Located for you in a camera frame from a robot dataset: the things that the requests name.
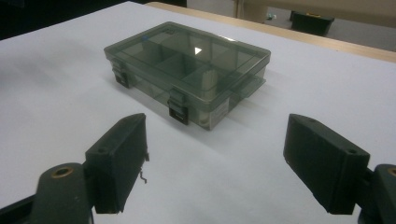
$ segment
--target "table surface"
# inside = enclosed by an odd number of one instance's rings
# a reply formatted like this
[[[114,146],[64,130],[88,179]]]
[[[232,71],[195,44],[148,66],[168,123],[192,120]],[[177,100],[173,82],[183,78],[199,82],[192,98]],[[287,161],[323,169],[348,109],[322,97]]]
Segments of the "table surface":
[[[50,167],[84,162],[119,119],[145,113],[148,183],[136,182],[123,214],[96,223],[356,223],[358,206],[327,214],[285,163],[288,116],[328,125],[372,155],[371,169],[395,163],[396,63],[191,15],[124,3],[0,42],[0,207],[34,194]],[[105,58],[104,47],[165,21],[272,51],[267,82],[211,132],[123,88]]]

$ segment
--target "black latch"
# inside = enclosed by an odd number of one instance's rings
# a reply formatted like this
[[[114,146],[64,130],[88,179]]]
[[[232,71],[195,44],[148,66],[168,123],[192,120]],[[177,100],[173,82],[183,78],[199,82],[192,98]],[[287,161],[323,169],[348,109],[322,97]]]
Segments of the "black latch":
[[[118,60],[115,60],[115,61],[111,61],[111,65],[113,67],[113,72],[114,75],[116,76],[117,82],[129,89],[130,85],[128,81],[128,76],[124,73],[122,69],[122,63],[119,62]]]
[[[175,90],[170,90],[169,94],[169,116],[185,125],[189,124],[189,109],[185,106],[186,97]]]

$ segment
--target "brass insert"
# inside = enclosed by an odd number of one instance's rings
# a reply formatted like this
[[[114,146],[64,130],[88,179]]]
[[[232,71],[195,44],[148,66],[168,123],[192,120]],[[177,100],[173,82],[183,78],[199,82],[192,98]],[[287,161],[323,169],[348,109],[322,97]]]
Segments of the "brass insert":
[[[396,176],[396,167],[389,168],[389,169],[388,169],[388,172],[389,172],[391,175]]]
[[[306,15],[307,15],[307,16],[311,16],[311,17],[320,18],[320,15],[318,15],[318,14],[313,14],[313,13],[309,13],[309,12],[307,12]]]
[[[53,172],[51,177],[52,178],[62,178],[67,175],[70,175],[71,173],[73,173],[73,168],[65,166],[65,167],[61,167],[58,170],[56,170],[55,172]]]

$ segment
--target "background floor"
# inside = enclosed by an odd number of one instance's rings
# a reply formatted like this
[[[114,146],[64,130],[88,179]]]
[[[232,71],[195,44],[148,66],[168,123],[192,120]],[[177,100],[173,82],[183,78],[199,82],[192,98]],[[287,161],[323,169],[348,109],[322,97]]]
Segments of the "background floor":
[[[187,7],[223,16],[233,16],[233,0],[187,0]],[[269,7],[268,13],[276,15],[276,19],[264,21],[264,23],[285,29],[291,28],[289,10]],[[396,51],[395,28],[335,19],[326,37]]]

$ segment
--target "box latch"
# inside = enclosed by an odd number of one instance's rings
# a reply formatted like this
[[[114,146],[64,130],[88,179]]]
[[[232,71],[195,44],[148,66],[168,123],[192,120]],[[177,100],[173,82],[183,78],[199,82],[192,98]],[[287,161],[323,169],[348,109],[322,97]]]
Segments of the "box latch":
[[[264,78],[253,76],[250,79],[247,79],[239,86],[238,94],[242,98],[248,98],[253,92],[255,92],[263,83],[265,82]]]
[[[185,106],[186,96],[176,90],[170,90],[169,95],[169,116],[183,124],[189,124],[189,109]]]
[[[129,82],[128,82],[128,77],[123,71],[122,68],[122,63],[118,60],[113,60],[111,61],[111,65],[113,67],[113,72],[114,75],[116,76],[116,80],[118,83],[120,83],[122,86],[126,88],[130,88]]]

